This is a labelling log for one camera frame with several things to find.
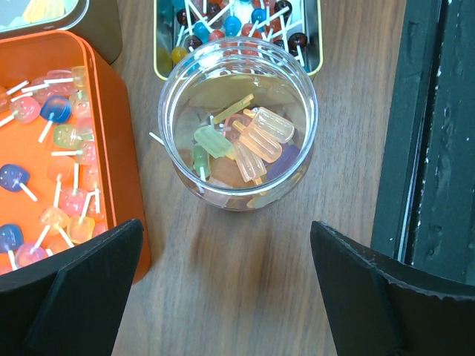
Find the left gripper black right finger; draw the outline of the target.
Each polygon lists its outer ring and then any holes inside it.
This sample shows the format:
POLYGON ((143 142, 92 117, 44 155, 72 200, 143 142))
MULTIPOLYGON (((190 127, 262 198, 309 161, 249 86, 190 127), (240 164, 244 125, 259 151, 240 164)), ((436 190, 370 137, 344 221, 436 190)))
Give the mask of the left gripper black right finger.
POLYGON ((313 222, 312 257, 338 355, 473 355, 474 287, 313 222))

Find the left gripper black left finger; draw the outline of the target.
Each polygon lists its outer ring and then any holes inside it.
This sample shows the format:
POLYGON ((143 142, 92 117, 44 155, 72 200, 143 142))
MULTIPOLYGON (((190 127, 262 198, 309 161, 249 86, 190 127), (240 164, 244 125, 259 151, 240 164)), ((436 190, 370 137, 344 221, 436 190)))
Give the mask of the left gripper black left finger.
POLYGON ((143 246, 129 220, 1 276, 2 355, 110 355, 143 246))

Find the orange box of lollipops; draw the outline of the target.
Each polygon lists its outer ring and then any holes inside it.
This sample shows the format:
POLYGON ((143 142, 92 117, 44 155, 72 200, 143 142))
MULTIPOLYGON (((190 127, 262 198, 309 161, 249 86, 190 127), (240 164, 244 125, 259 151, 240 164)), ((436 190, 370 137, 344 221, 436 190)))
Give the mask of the orange box of lollipops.
POLYGON ((1 41, 1 272, 145 217, 125 83, 67 31, 1 41))

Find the clear glass jar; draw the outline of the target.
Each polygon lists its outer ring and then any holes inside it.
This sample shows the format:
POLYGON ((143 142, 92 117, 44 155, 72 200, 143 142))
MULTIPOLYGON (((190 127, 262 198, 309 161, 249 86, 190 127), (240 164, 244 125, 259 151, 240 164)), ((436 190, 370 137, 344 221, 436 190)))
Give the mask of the clear glass jar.
POLYGON ((253 211, 288 194, 312 158, 318 103, 298 53, 253 37, 188 54, 158 104, 163 145, 206 203, 253 211))

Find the gold tin of gummies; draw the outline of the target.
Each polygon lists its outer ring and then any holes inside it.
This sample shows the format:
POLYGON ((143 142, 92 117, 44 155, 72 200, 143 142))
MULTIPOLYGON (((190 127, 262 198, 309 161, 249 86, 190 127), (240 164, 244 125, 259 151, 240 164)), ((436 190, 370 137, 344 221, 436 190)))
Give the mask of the gold tin of gummies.
POLYGON ((110 64, 122 51, 116 0, 1 2, 2 39, 51 30, 82 37, 110 64))

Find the gold tin of candies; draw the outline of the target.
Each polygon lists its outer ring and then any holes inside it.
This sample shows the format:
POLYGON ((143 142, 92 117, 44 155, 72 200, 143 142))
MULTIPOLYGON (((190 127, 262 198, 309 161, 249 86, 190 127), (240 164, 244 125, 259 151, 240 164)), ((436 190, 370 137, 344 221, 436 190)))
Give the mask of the gold tin of candies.
POLYGON ((154 71, 165 80, 199 46, 238 36, 283 48, 311 76, 323 65, 319 1, 156 1, 154 71))

